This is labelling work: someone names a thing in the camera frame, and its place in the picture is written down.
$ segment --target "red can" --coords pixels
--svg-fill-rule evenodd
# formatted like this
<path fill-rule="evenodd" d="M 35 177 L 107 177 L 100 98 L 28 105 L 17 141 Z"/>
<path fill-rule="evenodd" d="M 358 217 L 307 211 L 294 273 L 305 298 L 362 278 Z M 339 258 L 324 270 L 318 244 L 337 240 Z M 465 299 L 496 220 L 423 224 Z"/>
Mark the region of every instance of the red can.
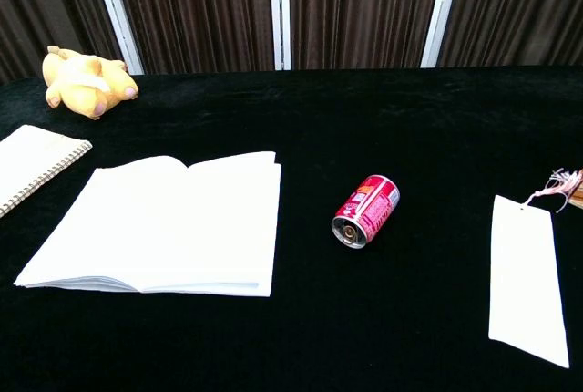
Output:
<path fill-rule="evenodd" d="M 346 246 L 363 248 L 379 232 L 400 197 L 394 182 L 382 175 L 369 176 L 336 212 L 334 235 Z"/>

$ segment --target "table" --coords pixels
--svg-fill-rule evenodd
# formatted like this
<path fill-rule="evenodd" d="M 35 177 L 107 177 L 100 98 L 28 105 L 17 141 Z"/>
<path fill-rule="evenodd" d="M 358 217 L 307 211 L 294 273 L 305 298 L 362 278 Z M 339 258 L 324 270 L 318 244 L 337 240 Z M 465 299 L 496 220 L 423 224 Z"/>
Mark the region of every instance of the table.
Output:
<path fill-rule="evenodd" d="M 48 109 L 40 79 L 0 88 L 2 137 L 28 123 L 94 145 L 0 220 L 2 390 L 583 389 L 583 211 L 553 216 L 571 368 L 487 337 L 494 196 L 583 167 L 583 68 L 136 81 L 138 100 L 99 121 Z M 255 150 L 282 165 L 270 298 L 12 286 L 94 168 Z M 402 199 L 354 251 L 330 222 L 373 173 Z"/>

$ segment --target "curtain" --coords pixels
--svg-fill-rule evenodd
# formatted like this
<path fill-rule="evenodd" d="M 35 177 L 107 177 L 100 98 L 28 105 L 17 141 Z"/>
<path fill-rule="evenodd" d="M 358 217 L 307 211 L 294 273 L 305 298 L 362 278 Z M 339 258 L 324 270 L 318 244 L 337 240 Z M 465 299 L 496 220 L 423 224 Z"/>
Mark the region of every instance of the curtain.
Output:
<path fill-rule="evenodd" d="M 419 67 L 435 0 L 290 0 L 293 68 Z"/>
<path fill-rule="evenodd" d="M 437 65 L 581 65 L 583 0 L 454 0 Z"/>
<path fill-rule="evenodd" d="M 40 77 L 46 47 L 122 58 L 103 0 L 0 0 L 0 82 Z"/>
<path fill-rule="evenodd" d="M 144 71 L 273 69 L 271 0 L 124 0 Z"/>

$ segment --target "notebook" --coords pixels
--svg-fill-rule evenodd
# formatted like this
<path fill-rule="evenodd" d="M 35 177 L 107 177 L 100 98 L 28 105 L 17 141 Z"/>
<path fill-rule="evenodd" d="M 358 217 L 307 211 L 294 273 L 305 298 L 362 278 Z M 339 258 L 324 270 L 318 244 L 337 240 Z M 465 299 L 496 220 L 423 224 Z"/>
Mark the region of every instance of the notebook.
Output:
<path fill-rule="evenodd" d="M 254 152 L 96 169 L 15 284 L 269 296 L 281 166 Z"/>
<path fill-rule="evenodd" d="M 0 218 L 91 147 L 89 141 L 30 125 L 0 141 Z"/>

